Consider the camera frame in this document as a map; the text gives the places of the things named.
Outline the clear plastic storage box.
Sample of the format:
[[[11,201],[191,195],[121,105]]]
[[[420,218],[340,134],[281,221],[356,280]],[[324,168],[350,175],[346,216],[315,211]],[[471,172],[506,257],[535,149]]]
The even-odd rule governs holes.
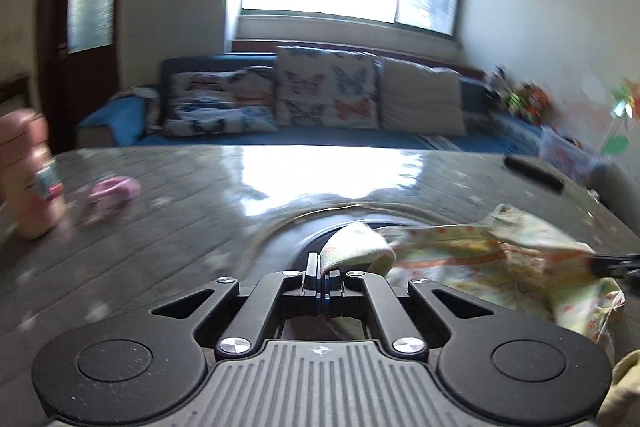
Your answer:
[[[538,158],[561,171],[575,183],[593,187],[608,170],[608,158],[590,148],[582,148],[568,141],[553,128],[541,128]]]

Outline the plain cream pillow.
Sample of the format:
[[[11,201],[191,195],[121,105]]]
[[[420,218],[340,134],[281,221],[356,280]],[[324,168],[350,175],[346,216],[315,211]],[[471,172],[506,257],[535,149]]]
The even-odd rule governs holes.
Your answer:
[[[466,135],[460,75],[383,58],[381,122],[386,130],[424,135]]]

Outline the dark wooden door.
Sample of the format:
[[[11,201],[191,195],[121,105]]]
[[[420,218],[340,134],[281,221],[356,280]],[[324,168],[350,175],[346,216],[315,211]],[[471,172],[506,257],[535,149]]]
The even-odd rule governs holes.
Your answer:
[[[41,110],[49,146],[76,147],[76,127],[119,89],[117,0],[37,0]]]

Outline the butterfly pillow upright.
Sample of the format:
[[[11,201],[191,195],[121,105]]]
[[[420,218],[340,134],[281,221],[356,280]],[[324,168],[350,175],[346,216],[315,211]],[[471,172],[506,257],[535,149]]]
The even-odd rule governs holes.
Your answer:
[[[373,54],[280,46],[277,83],[281,126],[380,127],[378,60]]]

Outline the blue sofa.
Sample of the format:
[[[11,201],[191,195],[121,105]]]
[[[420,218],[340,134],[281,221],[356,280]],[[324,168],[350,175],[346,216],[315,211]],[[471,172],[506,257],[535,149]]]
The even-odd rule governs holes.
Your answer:
[[[480,82],[371,53],[170,58],[78,124],[80,147],[337,145],[534,156],[542,131],[499,114]]]

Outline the blue cloth on sofa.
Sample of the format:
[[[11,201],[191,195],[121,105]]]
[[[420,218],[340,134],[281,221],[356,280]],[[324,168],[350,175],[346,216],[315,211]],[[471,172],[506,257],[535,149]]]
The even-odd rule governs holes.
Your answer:
[[[160,94],[143,86],[117,92],[76,127],[78,148],[128,147],[160,130]]]

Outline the black white plush toy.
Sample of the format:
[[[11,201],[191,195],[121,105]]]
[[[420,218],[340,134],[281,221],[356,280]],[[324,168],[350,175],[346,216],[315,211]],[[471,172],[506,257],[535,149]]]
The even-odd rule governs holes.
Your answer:
[[[495,66],[486,77],[486,83],[495,106],[506,109],[510,94],[506,69],[502,65]]]

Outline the small pink toy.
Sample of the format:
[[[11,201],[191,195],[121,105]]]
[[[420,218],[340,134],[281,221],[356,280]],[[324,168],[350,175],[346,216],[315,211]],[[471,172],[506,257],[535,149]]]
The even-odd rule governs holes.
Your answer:
[[[93,185],[88,201],[97,202],[129,202],[139,196],[140,183],[130,176],[112,176]]]

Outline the colourful paper pinwheel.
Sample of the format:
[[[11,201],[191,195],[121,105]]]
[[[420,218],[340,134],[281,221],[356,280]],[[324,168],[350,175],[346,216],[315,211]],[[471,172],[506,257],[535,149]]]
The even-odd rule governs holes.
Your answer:
[[[614,103],[611,124],[597,151],[600,156],[617,156],[626,152],[630,140],[628,124],[639,121],[639,81],[625,78],[620,87],[611,91]]]

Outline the black remote control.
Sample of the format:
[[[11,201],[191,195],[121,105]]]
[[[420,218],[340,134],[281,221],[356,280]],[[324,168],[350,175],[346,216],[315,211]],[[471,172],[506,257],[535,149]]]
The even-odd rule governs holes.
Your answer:
[[[530,181],[547,187],[554,193],[561,194],[564,190],[564,181],[562,179],[524,159],[512,155],[506,155],[503,158],[503,165],[506,169],[516,172]]]

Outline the orange plush toys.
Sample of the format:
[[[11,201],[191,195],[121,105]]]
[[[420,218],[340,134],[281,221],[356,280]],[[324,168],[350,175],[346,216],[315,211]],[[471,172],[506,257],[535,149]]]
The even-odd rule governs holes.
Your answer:
[[[512,90],[506,98],[506,109],[514,116],[534,126],[539,126],[551,108],[549,95],[531,82],[524,82]]]

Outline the butterfly pillow lying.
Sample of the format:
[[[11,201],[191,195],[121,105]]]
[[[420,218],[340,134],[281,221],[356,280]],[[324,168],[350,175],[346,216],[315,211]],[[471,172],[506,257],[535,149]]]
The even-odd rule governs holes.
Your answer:
[[[171,76],[163,134],[198,135],[276,132],[273,69],[250,66],[235,72],[179,72]]]

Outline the floral children's shirt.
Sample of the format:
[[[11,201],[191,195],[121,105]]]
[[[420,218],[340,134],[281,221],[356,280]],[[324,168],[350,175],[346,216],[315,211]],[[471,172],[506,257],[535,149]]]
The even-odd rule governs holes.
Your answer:
[[[590,338],[613,350],[608,326],[626,298],[612,277],[593,274],[593,251],[547,221],[500,205],[477,225],[362,222],[336,232],[320,251],[322,272],[361,265],[394,286],[426,277]]]

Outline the pink cartoon bottle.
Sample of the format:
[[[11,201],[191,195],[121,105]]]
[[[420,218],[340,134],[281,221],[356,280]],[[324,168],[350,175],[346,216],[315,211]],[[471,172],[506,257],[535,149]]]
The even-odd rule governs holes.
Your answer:
[[[46,118],[31,108],[1,117],[1,198],[23,239],[48,233],[65,213],[63,184],[48,138]]]

